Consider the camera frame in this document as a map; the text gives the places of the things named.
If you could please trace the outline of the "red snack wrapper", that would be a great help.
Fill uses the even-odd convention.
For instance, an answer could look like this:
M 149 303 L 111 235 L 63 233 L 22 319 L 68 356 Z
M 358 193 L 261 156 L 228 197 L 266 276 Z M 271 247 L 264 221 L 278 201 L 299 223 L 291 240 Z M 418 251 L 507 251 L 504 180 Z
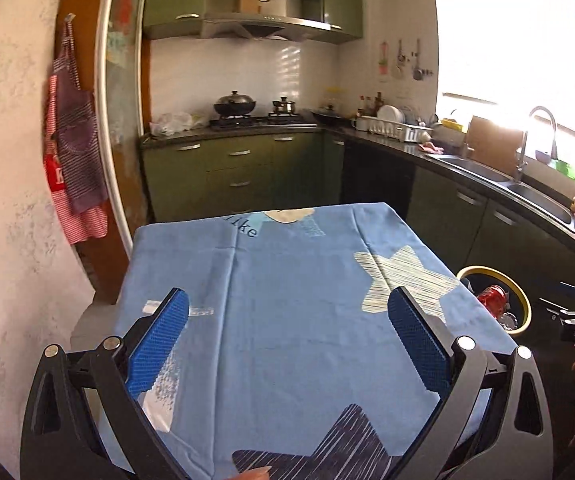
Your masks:
M 510 309 L 510 294 L 497 284 L 486 287 L 476 298 L 493 318 L 500 318 Z

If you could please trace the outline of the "chrome kitchen faucet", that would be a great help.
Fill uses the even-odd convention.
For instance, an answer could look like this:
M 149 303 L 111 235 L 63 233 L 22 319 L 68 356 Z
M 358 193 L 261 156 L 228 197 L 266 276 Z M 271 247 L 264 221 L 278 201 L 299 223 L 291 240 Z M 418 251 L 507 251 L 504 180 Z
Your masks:
M 515 155 L 515 169 L 512 180 L 519 183 L 528 166 L 528 154 L 534 160 L 549 166 L 557 160 L 557 120 L 549 108 L 535 106 L 528 114 L 527 123 L 522 132 L 521 144 Z

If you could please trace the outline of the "dark bin with yellow rim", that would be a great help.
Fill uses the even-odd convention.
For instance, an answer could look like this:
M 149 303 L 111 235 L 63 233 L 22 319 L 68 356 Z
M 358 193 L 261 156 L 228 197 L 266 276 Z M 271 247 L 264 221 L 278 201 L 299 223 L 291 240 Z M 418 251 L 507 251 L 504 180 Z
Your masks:
M 489 266 L 466 266 L 457 278 L 510 336 L 519 336 L 530 326 L 529 299 L 508 275 Z

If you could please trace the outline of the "blue star tablecloth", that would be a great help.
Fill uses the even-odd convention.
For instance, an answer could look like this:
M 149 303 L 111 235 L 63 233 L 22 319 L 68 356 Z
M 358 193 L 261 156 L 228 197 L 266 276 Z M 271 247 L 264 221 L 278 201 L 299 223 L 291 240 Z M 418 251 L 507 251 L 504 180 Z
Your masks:
M 193 479 L 383 479 L 439 400 L 387 315 L 405 287 L 454 335 L 513 340 L 390 206 L 270 211 L 138 229 L 124 334 L 173 288 L 188 322 L 142 401 Z

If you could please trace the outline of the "steel double sink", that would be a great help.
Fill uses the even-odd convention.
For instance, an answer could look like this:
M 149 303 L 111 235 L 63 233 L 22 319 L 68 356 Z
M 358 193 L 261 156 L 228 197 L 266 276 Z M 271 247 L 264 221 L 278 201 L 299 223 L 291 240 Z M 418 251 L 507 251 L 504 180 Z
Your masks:
M 559 204 L 548 195 L 539 192 L 535 188 L 512 179 L 501 171 L 474 162 L 474 160 L 460 158 L 455 155 L 431 155 L 432 159 L 441 164 L 452 166 L 464 170 L 468 174 L 480 177 L 496 188 L 504 188 L 509 193 L 534 206 L 551 220 L 557 222 L 564 229 L 575 234 L 575 218 L 572 213 L 563 205 Z

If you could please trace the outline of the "striped hanging apron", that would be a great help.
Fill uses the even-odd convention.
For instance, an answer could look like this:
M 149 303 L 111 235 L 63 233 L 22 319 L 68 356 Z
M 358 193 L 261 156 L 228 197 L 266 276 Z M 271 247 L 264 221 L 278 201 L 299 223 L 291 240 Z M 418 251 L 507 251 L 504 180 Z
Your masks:
M 99 148 L 94 98 L 82 88 L 75 53 L 75 15 L 64 21 L 60 50 L 48 78 L 44 168 L 67 241 L 108 234 L 109 199 Z

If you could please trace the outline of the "wooden cutting board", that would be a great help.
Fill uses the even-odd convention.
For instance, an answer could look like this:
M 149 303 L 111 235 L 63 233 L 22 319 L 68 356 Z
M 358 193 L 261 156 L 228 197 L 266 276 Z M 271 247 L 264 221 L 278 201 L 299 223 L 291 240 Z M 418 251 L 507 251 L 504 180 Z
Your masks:
M 515 173 L 516 153 L 523 143 L 521 130 L 503 128 L 488 119 L 473 116 L 465 140 L 474 150 L 471 158 L 475 162 L 508 176 Z

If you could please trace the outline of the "black wok with lid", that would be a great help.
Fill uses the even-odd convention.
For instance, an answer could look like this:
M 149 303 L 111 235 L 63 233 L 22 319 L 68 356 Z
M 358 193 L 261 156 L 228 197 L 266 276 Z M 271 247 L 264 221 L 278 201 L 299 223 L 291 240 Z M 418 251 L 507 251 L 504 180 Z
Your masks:
M 213 107 L 221 118 L 240 118 L 252 113 L 256 107 L 256 101 L 247 94 L 232 91 L 229 96 L 219 98 Z

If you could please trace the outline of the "small steel pot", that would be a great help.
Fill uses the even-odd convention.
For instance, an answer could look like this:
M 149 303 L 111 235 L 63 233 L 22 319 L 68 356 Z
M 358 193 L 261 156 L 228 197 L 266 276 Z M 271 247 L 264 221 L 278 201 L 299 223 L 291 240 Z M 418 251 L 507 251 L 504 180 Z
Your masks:
M 280 99 L 272 102 L 272 113 L 274 115 L 295 115 L 296 103 L 287 96 L 281 96 Z

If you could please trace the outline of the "white dish rack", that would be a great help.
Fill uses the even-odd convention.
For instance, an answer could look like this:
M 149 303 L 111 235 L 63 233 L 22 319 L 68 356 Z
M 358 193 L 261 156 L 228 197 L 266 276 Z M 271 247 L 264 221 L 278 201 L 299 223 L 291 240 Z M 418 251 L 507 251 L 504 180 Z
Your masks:
M 408 124 L 406 115 L 393 105 L 383 105 L 375 116 L 359 115 L 351 125 L 357 131 L 385 136 L 403 143 L 422 143 L 432 139 L 432 129 L 419 124 Z

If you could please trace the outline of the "steel range hood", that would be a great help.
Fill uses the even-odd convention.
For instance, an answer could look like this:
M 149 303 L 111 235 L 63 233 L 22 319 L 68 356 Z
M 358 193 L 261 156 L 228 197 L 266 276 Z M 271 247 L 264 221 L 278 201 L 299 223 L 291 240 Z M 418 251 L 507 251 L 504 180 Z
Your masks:
M 301 42 L 332 32 L 330 24 L 304 18 L 244 13 L 206 13 L 202 39 L 279 39 Z

